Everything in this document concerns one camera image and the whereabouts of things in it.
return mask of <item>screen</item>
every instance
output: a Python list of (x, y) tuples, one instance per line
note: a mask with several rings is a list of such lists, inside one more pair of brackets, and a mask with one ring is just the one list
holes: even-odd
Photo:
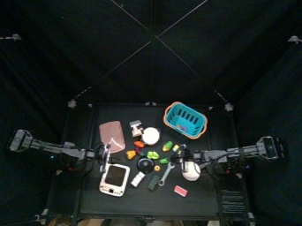
[(106, 183), (114, 186), (122, 186), (126, 177), (126, 169), (114, 165), (109, 166)]

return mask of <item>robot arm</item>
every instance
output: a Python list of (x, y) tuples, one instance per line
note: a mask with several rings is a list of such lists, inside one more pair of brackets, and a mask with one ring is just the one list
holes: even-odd
[(186, 145), (175, 151), (171, 156), (173, 163), (181, 163), (186, 172), (186, 162), (194, 162), (203, 169), (214, 160), (218, 163), (241, 161), (243, 158), (260, 158), (262, 160), (276, 160), (285, 158), (285, 150), (280, 138), (266, 136), (261, 138), (254, 146), (229, 148), (227, 150), (211, 150), (191, 152)]
[(43, 142), (34, 138), (30, 131), (18, 130), (10, 140), (8, 149), (14, 152), (24, 152), (28, 148), (34, 148), (42, 151), (46, 151), (55, 155), (67, 155), (70, 159), (66, 161), (66, 166), (74, 170), (79, 165), (82, 169), (86, 164), (87, 159), (95, 157), (95, 152), (87, 149), (78, 149), (74, 143), (66, 142), (64, 145), (52, 144)]

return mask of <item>black object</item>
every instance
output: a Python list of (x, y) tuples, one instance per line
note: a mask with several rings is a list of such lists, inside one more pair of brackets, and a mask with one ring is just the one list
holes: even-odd
[(237, 160), (243, 162), (246, 158), (261, 158), (262, 160), (273, 161), (285, 158), (284, 144), (280, 138), (266, 136), (261, 138), (254, 146), (235, 147), (226, 150), (211, 150), (211, 151), (195, 151), (190, 154), (190, 150), (183, 147), (183, 154), (178, 154), (178, 158), (194, 162), (229, 162), (230, 160)]
[(149, 186), (147, 186), (147, 188), (149, 188), (151, 191), (155, 190), (159, 179), (161, 179), (161, 176), (159, 176), (159, 175), (154, 175), (153, 180), (150, 181)]
[(110, 165), (109, 172), (106, 175), (106, 183), (121, 187), (125, 182), (125, 177), (126, 177), (126, 168)]
[(137, 162), (138, 170), (147, 174), (154, 170), (155, 162), (153, 159), (149, 159), (146, 156), (142, 156)]
[(35, 139), (30, 131), (16, 130), (8, 141), (7, 149), (22, 153), (28, 148), (50, 153), (50, 160), (58, 170), (83, 171), (87, 161), (95, 159), (94, 150), (79, 149), (71, 142), (66, 142), (64, 145), (44, 142)]
[(104, 219), (100, 226), (110, 226), (111, 222), (113, 222), (113, 219)]
[[(70, 117), (66, 123), (67, 128), (70, 128), (75, 124), (88, 124), (83, 115), (86, 114), (84, 108), (78, 108), (78, 114), (71, 111)], [(94, 118), (92, 128), (87, 129), (88, 131), (98, 131), (98, 126), (109, 121), (114, 121), (117, 115), (122, 115), (121, 122), (122, 124), (129, 124), (129, 121), (133, 118), (143, 118), (145, 122), (161, 128), (161, 140), (158, 144), (153, 147), (146, 148), (161, 148), (165, 145), (166, 140), (171, 140), (174, 143), (186, 143), (190, 148), (198, 150), (201, 147), (214, 146), (215, 149), (226, 149), (226, 147), (234, 146), (235, 144), (230, 144), (230, 136), (231, 132), (229, 132), (229, 116), (225, 109), (214, 109), (211, 112), (207, 112), (209, 118), (213, 118), (214, 123), (207, 128), (210, 131), (219, 131), (223, 134), (227, 134), (222, 137), (217, 136), (205, 136), (203, 139), (190, 140), (185, 138), (181, 134), (169, 130), (163, 125), (162, 121), (158, 120), (158, 116), (162, 116), (165, 108), (134, 108), (133, 106), (102, 106), (100, 108), (95, 107), (96, 116)], [(76, 130), (66, 131), (64, 140), (76, 140), (82, 146), (88, 146), (88, 141), (99, 141), (99, 133), (90, 134), (88, 132), (82, 132), (80, 134), (75, 132)], [(126, 143), (133, 144), (134, 138), (131, 133), (126, 133)], [(171, 155), (171, 153), (162, 153), (161, 157), (166, 158)], [(115, 153), (117, 158), (126, 158), (123, 153)], [(139, 168), (143, 173), (149, 172), (154, 169), (154, 161), (147, 159), (146, 157), (141, 158), (138, 162), (126, 161), (126, 165), (134, 169)], [(98, 185), (100, 181), (100, 171), (99, 167), (94, 167), (91, 173), (86, 175), (86, 182), (83, 183), (83, 187), (80, 189), (75, 181), (75, 184), (71, 182), (71, 175), (64, 174), (68, 179), (63, 179), (60, 183), (58, 183), (56, 192), (62, 195), (59, 196), (59, 201), (55, 201), (54, 206), (50, 208), (51, 215), (68, 214), (74, 218), (74, 221), (82, 217), (131, 217), (139, 218), (143, 221), (153, 221), (157, 219), (166, 219), (167, 217), (182, 216), (185, 220), (209, 220), (217, 219), (217, 190), (215, 190), (215, 181), (210, 175), (203, 175), (202, 180), (198, 183), (187, 183), (182, 174), (181, 167), (177, 165), (177, 168), (170, 172), (171, 183), (169, 183), (165, 189), (157, 189), (154, 192), (150, 189), (126, 189), (126, 195), (123, 199), (118, 199), (117, 197), (104, 195), (98, 190)], [(175, 185), (186, 187), (190, 191), (190, 195), (183, 199), (174, 195), (171, 191), (174, 191)], [(66, 211), (66, 207), (62, 208), (63, 203), (70, 207), (75, 207), (75, 211)]]

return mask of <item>teal basket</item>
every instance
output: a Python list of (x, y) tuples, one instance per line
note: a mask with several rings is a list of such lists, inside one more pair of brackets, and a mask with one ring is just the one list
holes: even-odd
[(182, 102), (174, 102), (166, 108), (165, 123), (190, 139), (198, 139), (206, 132), (206, 116)]

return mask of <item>game console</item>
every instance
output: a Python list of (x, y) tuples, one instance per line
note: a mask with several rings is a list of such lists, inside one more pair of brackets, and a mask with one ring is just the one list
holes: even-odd
[(107, 164), (106, 173), (102, 176), (99, 191), (114, 195), (123, 196), (130, 174), (130, 168), (121, 164)]

